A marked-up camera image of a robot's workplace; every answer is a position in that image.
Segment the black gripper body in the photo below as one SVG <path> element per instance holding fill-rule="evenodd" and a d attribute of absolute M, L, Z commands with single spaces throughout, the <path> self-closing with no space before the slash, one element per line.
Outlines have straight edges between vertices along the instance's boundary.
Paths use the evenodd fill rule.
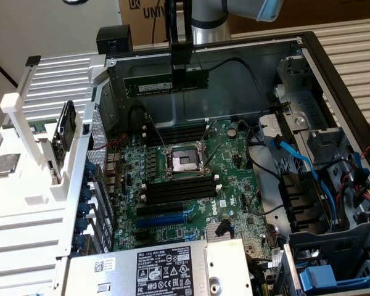
<path fill-rule="evenodd" d="M 192 1 L 165 1 L 166 38 L 172 65 L 190 62 L 193 48 Z"/>

